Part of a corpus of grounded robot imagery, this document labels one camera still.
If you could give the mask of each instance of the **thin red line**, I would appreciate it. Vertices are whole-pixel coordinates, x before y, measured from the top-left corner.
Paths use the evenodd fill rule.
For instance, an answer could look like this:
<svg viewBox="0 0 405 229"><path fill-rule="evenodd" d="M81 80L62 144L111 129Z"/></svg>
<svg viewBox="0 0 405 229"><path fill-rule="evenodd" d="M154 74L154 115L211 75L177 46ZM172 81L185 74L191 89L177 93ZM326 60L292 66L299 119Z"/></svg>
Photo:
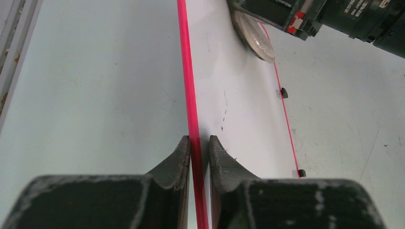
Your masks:
<svg viewBox="0 0 405 229"><path fill-rule="evenodd" d="M260 24L263 28L263 30L265 31L268 40L270 41L270 36L268 35L268 32L265 28L265 26L263 24ZM277 71L277 65L276 62L274 61L274 69L276 70L276 77L277 77L277 82L278 82L278 88L281 91L281 84L280 84L280 78L278 76L278 71ZM290 130L290 124L288 122L288 115L287 115L287 109L286 109L286 105L284 104L284 98L283 95L281 95L281 102L283 103L283 108L284 108L284 114L286 115L286 121L287 121L287 128L288 128L288 134L290 135L290 141L291 141L291 147L292 147L292 153L294 155L294 161L295 161L295 167L297 168L297 174L298 174L298 179L300 179L299 177L299 172L298 172L298 162L297 162L297 156L295 154L295 148L294 148L294 143L292 141L292 135L291 135L291 130Z"/></svg>
<svg viewBox="0 0 405 229"><path fill-rule="evenodd" d="M190 48L189 25L187 21L186 0L177 0L179 13L181 56L183 60L184 91L186 96L187 122L191 141L192 178L194 181L195 210L198 229L208 229L207 204L203 163L201 158L200 131L198 128L197 103L195 100L194 76Z"/></svg>

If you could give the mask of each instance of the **scratch mark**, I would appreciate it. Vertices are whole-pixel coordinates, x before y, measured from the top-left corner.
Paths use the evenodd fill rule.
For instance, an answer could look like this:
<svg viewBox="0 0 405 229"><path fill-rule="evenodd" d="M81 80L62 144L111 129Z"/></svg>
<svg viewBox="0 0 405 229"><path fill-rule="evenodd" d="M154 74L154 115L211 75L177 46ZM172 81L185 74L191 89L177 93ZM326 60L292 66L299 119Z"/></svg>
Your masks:
<svg viewBox="0 0 405 229"><path fill-rule="evenodd" d="M350 129L350 132L353 134L353 136L355 136L353 128L351 127L351 125L346 122L346 126Z"/></svg>
<svg viewBox="0 0 405 229"><path fill-rule="evenodd" d="M170 100L172 100L172 101L175 102L175 103L180 103L180 102L178 102L178 101L172 99L172 98L167 94L167 92L164 90L164 88L162 88L162 90L163 90L163 92L167 95L167 97L168 97Z"/></svg>
<svg viewBox="0 0 405 229"><path fill-rule="evenodd" d="M76 86L79 86L79 83L76 81L76 80L71 80L73 83L75 83L76 84Z"/></svg>
<svg viewBox="0 0 405 229"><path fill-rule="evenodd" d="M357 129L357 134L359 135L360 144L362 144L363 154L365 154L366 152L365 152L365 150L364 150L362 135L360 134L359 126L357 125L356 118L354 117L353 110L352 110L351 108L350 108L350 112L351 112L352 117L353 117L354 125L356 126L356 129Z"/></svg>
<svg viewBox="0 0 405 229"><path fill-rule="evenodd" d="M375 110L371 111L371 117L373 117L375 123L376 123L378 126L380 126L380 122L379 122L380 118L377 120L377 118L374 116L374 112L375 112L375 111L378 111L378 110L375 109Z"/></svg>
<svg viewBox="0 0 405 229"><path fill-rule="evenodd" d="M392 211L394 210L394 194L395 194L395 189L396 189L396 176L393 178L393 184L392 184L392 193L391 193L391 212L390 215L392 215Z"/></svg>
<svg viewBox="0 0 405 229"><path fill-rule="evenodd" d="M299 149L302 149L304 146L304 143L302 142L301 138L297 135L298 140L301 142L301 145L299 146Z"/></svg>
<svg viewBox="0 0 405 229"><path fill-rule="evenodd" d="M378 136L378 133L380 132L380 129L381 129L381 126L378 128L377 134L375 135L374 142L373 142L373 146L371 147L370 154L368 155L368 158L367 158L367 161L366 161L366 165L365 165L364 168L363 168L363 172L362 172L362 174L361 174L361 176L360 176L359 182L360 182L360 180L362 179L363 174L364 174L364 171L366 170L368 161L370 160L370 156L371 156L371 153L373 152L374 145L375 145L375 141L377 140L377 136Z"/></svg>
<svg viewBox="0 0 405 229"><path fill-rule="evenodd" d="M373 180L371 179L370 170L369 170L369 169L367 169L367 174L368 174L368 178L370 179L371 197L374 198Z"/></svg>
<svg viewBox="0 0 405 229"><path fill-rule="evenodd" d="M209 45L209 43L208 43L208 34L207 34L207 33L205 33L205 37L206 37L206 39L207 39L208 52L210 52L210 45Z"/></svg>
<svg viewBox="0 0 405 229"><path fill-rule="evenodd" d="M339 155L341 156L341 164L343 165L343 157L341 155L341 146L339 146Z"/></svg>
<svg viewBox="0 0 405 229"><path fill-rule="evenodd" d="M228 106L228 99L226 98L225 90L224 90L224 97L225 97L225 100L226 100L226 106Z"/></svg>

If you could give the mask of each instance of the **white table surface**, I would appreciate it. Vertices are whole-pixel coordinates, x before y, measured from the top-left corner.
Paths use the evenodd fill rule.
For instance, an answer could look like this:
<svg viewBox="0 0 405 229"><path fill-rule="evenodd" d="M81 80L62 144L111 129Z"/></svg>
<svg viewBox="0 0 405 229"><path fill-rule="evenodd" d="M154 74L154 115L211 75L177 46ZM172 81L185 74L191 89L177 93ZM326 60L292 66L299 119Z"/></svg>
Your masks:
<svg viewBox="0 0 405 229"><path fill-rule="evenodd" d="M177 15L170 0L43 1L2 115L0 221L35 176L143 174L188 134Z"/></svg>

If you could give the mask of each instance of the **red rod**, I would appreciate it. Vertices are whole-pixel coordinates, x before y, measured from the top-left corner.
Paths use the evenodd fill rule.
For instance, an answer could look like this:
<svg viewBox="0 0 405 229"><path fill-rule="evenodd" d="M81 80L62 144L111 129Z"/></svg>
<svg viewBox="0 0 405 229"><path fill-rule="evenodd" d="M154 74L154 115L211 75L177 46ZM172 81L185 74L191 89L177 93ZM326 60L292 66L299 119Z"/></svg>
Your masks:
<svg viewBox="0 0 405 229"><path fill-rule="evenodd" d="M177 0L180 26L181 56L183 60L184 91L187 121L191 141L192 178L194 181L195 210L198 229L209 229L207 204L205 201L203 162L201 158L200 131L198 128L197 103L195 101L194 76L190 48L189 25L186 0Z"/></svg>
<svg viewBox="0 0 405 229"><path fill-rule="evenodd" d="M266 35L267 35L268 41L270 41L270 36L268 35L268 32L267 32L265 26L264 26L263 24L260 24L260 25L262 26L263 30L265 31L265 33L266 33ZM278 76L276 61L274 61L273 64L274 64L274 69L276 70L276 77L277 77L277 82L278 82L278 88L279 88L279 90L281 91L281 84L280 84L280 78L279 78L279 76ZM295 155L295 148L294 148L294 143L293 143L293 141L292 141L291 129L290 129L290 124L289 124L289 122L288 122L287 109L286 109L286 105L284 104L283 95L281 95L281 102L283 103L284 114L286 115L288 134L290 135L290 142L291 142L291 147L292 147L292 153L293 153L293 155L294 155L295 167L296 167L296 169L297 169L298 179L300 179L299 172L298 172L297 156Z"/></svg>

